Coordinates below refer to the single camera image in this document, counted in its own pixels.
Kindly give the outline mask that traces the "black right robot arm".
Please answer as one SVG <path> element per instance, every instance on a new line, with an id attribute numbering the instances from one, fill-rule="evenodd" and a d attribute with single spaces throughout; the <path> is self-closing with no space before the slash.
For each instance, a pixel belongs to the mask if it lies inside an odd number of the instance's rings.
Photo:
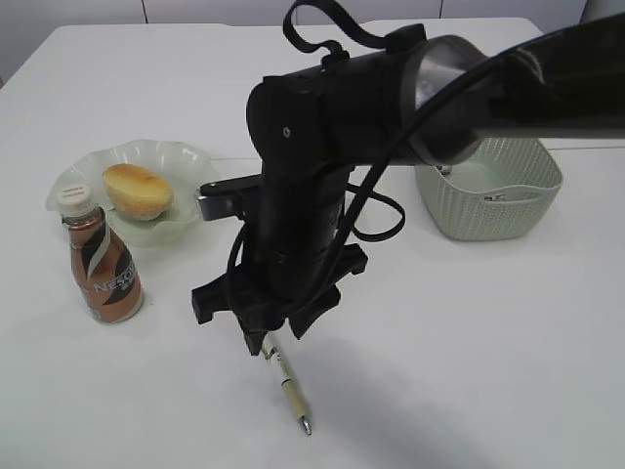
<path id="1" fill-rule="evenodd" d="M 246 104 L 259 174 L 198 192 L 207 221 L 242 223 L 225 273 L 196 287 L 199 323 L 236 317 L 249 352 L 288 325 L 302 336 L 362 273 L 355 222 L 391 165 L 449 166 L 492 137 L 621 138 L 624 18 L 578 24 L 487 56 L 413 23 L 383 36 L 338 4 L 318 8 L 366 54 L 324 40 L 315 67 L 262 79 Z"/>

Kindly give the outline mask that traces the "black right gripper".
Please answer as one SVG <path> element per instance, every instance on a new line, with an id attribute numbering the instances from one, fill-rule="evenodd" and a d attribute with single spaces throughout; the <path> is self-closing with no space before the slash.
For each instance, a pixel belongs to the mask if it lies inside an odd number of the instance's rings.
<path id="1" fill-rule="evenodd" d="M 199 323 L 232 312 L 258 356 L 269 331 L 289 325 L 301 339 L 339 304 L 339 280 L 367 264 L 348 241 L 357 217 L 345 208 L 349 178 L 377 164 L 399 130 L 409 61 L 408 52 L 329 56 L 252 90 L 246 121 L 262 160 L 258 212 L 242 221 L 226 272 L 193 289 Z"/>

